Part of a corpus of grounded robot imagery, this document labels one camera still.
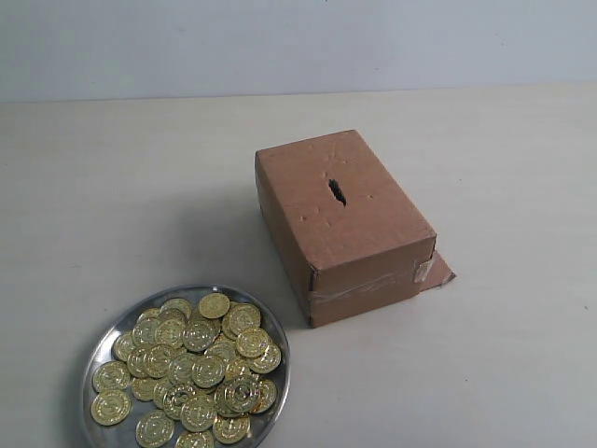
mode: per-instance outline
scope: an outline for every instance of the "white wall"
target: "white wall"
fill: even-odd
[[[597,79],[597,0],[0,0],[0,101]]]

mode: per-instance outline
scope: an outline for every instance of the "embossed coin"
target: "embossed coin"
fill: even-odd
[[[187,323],[187,317],[185,314],[177,308],[168,308],[167,310],[160,311],[160,315],[158,315],[158,319],[169,320],[169,319],[177,319],[182,320],[183,322]]]
[[[183,432],[174,448],[214,448],[214,436],[209,431]]]
[[[124,420],[131,411],[131,399],[121,390],[105,390],[91,404],[91,416],[100,425],[111,427]]]
[[[264,329],[246,329],[236,340],[236,349],[244,357],[260,357],[270,345],[270,336]]]
[[[185,347],[191,352],[205,350],[216,337],[214,327],[205,319],[191,320],[183,333]]]
[[[230,329],[237,336],[246,329],[261,325],[261,313],[255,305],[244,303],[230,310]]]
[[[158,317],[160,315],[160,308],[147,308],[137,318],[137,322],[141,322],[144,319],[148,319],[150,317]]]
[[[95,371],[92,382],[97,392],[111,389],[124,390],[131,382],[131,374],[124,362],[110,361]]]
[[[261,380],[259,382],[259,400],[257,406],[253,408],[251,413],[264,413],[266,412],[273,403],[276,401],[278,396],[278,388],[272,380]]]
[[[164,397],[174,385],[170,383],[168,378],[161,378],[156,382],[153,388],[153,402],[159,409],[164,407]]]
[[[212,346],[205,350],[205,355],[216,355],[221,357],[226,365],[236,358],[236,350],[232,343],[219,343],[217,340]]]
[[[132,395],[139,401],[151,401],[153,389],[158,380],[153,378],[133,378],[131,383]]]
[[[250,427],[251,422],[249,421],[249,417],[218,417],[214,423],[214,437],[220,443],[230,445],[241,441],[249,432]]]
[[[197,395],[193,385],[175,385],[164,396],[164,411],[174,420],[180,420],[183,404]]]
[[[208,319],[218,319],[225,315],[230,308],[230,299],[219,292],[213,292],[201,299],[199,312]]]
[[[156,342],[156,329],[160,321],[156,317],[148,317],[137,322],[132,329],[132,341],[136,346]]]
[[[146,413],[139,420],[135,435],[143,448],[159,448],[174,435],[174,422],[164,411]]]
[[[170,345],[154,345],[146,350],[143,358],[143,365],[146,372],[153,378],[161,378],[168,373],[168,366],[172,361],[176,350]]]
[[[183,299],[182,297],[175,297],[174,299],[169,299],[166,301],[160,308],[161,311],[171,310],[171,309],[179,310],[184,315],[185,318],[190,318],[190,312],[192,310],[191,304],[188,302],[187,299]]]
[[[249,367],[252,371],[265,374],[275,370],[280,365],[280,361],[282,361],[280,347],[270,342],[263,355],[249,360]]]
[[[248,413],[257,406],[259,384],[249,375],[237,376],[225,384],[224,400],[234,412]]]
[[[180,421],[189,431],[202,432],[214,424],[217,412],[214,399],[208,395],[198,395],[183,404]]]
[[[215,390],[214,394],[214,405],[215,410],[217,411],[218,415],[223,417],[238,417],[240,414],[234,412],[228,404],[226,404],[226,400],[224,399],[224,385],[219,385]]]
[[[193,382],[199,387],[212,387],[224,379],[226,363],[216,355],[198,357],[193,365]]]
[[[133,348],[132,331],[127,331],[118,336],[112,347],[114,356],[124,362],[127,362],[127,359],[129,359]]]
[[[178,319],[163,320],[156,328],[156,343],[165,343],[174,348],[183,345],[185,322]]]
[[[197,360],[197,355],[184,353],[170,361],[168,366],[168,379],[173,385],[182,385],[192,383],[193,364]]]
[[[127,360],[127,367],[132,376],[137,378],[146,378],[149,373],[146,371],[143,359],[145,358],[147,349],[151,348],[151,345],[141,345],[140,347],[134,347]]]

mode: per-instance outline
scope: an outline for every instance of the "pile of coins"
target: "pile of coins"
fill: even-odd
[[[118,360],[93,374],[93,419],[103,426],[122,422],[132,408],[130,385],[136,399],[158,408],[137,424],[143,448],[167,443],[177,421],[186,431],[175,448],[242,440],[250,414],[266,412],[277,398],[275,383],[261,375],[275,370],[282,354],[260,326],[255,305],[219,292],[201,298],[196,308],[178,297],[143,311],[132,331],[114,342]]]

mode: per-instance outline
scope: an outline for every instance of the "white table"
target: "white table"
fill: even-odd
[[[307,329],[254,151],[350,128],[459,276]],[[596,169],[597,84],[0,105],[1,445],[85,446],[76,397],[104,328],[206,281],[287,330],[264,448],[596,446]]]

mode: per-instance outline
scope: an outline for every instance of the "brown cardboard box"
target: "brown cardboard box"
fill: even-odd
[[[357,131],[257,152],[261,211],[309,323],[444,285],[436,233]]]

